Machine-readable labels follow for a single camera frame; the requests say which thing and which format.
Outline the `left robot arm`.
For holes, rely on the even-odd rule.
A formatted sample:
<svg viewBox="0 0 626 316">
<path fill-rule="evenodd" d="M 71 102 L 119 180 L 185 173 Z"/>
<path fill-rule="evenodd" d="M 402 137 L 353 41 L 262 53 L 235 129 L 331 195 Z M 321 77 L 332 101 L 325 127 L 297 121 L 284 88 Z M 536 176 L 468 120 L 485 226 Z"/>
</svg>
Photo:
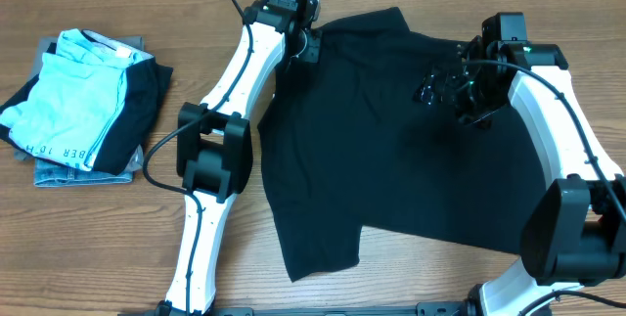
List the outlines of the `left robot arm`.
<svg viewBox="0 0 626 316">
<path fill-rule="evenodd" d="M 177 145 L 185 218 L 172 283 L 156 315 L 207 315 L 216 296 L 216 267 L 226 221 L 253 165 L 250 116 L 272 73 L 294 61 L 317 63 L 321 35 L 311 28 L 320 0 L 256 0 L 238 10 L 236 52 L 198 104 L 186 103 L 177 127 L 160 140 Z"/>
</svg>

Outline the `black t-shirt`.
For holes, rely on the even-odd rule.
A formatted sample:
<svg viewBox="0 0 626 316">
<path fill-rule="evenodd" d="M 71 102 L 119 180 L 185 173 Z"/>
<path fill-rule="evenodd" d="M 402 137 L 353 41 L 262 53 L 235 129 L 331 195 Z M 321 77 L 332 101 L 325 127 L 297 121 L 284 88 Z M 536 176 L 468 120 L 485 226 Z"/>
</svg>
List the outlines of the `black t-shirt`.
<svg viewBox="0 0 626 316">
<path fill-rule="evenodd" d="M 517 112 L 489 129 L 413 96 L 458 43 L 412 31 L 398 8 L 321 27 L 315 64 L 276 78 L 258 125 L 261 171 L 292 280 L 359 261 L 366 226 L 518 253 L 545 193 Z"/>
</svg>

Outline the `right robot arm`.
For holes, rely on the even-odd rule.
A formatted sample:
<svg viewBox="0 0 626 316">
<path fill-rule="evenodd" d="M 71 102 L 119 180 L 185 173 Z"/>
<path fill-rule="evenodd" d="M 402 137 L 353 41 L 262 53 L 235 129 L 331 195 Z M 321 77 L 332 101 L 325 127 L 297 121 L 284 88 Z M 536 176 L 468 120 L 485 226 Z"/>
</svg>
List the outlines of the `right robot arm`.
<svg viewBox="0 0 626 316">
<path fill-rule="evenodd" d="M 567 60 L 555 44 L 535 44 L 521 12 L 501 12 L 415 92 L 452 106 L 477 125 L 503 107 L 520 115 L 542 165 L 546 193 L 525 224 L 519 259 L 461 302 L 426 302 L 433 315 L 547 315 L 565 295 L 625 275 L 625 176 L 579 106 Z"/>
</svg>

